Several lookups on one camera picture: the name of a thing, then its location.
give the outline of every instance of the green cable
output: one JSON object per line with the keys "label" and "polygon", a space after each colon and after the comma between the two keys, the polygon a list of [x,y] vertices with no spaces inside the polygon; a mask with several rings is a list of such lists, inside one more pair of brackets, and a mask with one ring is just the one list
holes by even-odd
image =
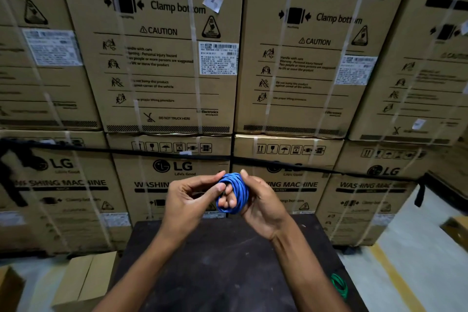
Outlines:
{"label": "green cable", "polygon": [[348,297],[348,285],[346,281],[338,274],[331,274],[331,283],[335,286],[336,291],[346,299]]}

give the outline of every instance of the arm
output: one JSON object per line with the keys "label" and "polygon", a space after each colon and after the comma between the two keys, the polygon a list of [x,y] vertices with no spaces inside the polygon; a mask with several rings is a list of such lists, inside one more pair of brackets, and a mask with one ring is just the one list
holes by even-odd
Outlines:
{"label": "arm", "polygon": [[[212,176],[173,181],[169,185],[166,210],[158,234],[94,312],[133,312],[140,309],[161,268],[198,226],[208,205],[225,190],[225,184],[216,184],[224,174],[222,171]],[[206,188],[209,190],[201,197],[191,197],[193,192]]]}
{"label": "arm", "polygon": [[[293,218],[286,212],[273,189],[263,180],[241,170],[250,189],[248,204],[242,215],[261,236],[272,242],[279,264],[301,312],[349,312],[342,297],[325,275],[317,258]],[[231,185],[218,204],[235,206]]]}

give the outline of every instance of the black arrow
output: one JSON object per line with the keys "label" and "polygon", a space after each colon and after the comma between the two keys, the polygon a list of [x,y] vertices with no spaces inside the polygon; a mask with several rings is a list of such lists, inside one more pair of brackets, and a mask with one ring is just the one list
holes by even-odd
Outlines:
{"label": "black arrow", "polygon": [[112,4],[112,1],[104,0],[104,3],[107,5],[107,7],[110,7],[110,5]]}

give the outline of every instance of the blue cord bundle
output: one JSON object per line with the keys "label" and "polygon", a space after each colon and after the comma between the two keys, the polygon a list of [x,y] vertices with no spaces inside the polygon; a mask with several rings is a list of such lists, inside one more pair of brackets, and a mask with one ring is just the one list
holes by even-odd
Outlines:
{"label": "blue cord bundle", "polygon": [[225,183],[226,185],[231,184],[233,186],[233,192],[237,198],[237,205],[232,209],[230,207],[228,207],[227,209],[225,209],[224,207],[219,207],[218,197],[218,199],[216,200],[216,208],[219,212],[232,213],[234,215],[236,213],[239,213],[247,203],[247,200],[249,199],[249,187],[245,185],[239,173],[225,174],[219,182]]}

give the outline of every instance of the gray floor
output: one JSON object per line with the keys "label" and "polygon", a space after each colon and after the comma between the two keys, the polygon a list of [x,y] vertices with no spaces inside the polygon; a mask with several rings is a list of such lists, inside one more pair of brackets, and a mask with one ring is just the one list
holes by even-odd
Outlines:
{"label": "gray floor", "polygon": [[[429,190],[423,206],[417,208],[413,204],[415,194],[378,245],[423,309],[407,305],[370,248],[340,258],[372,312],[466,311],[468,254],[439,227],[448,217],[460,213]],[[50,302],[67,265],[64,257],[0,261],[0,265],[9,263],[27,281],[18,312],[51,311]]]}

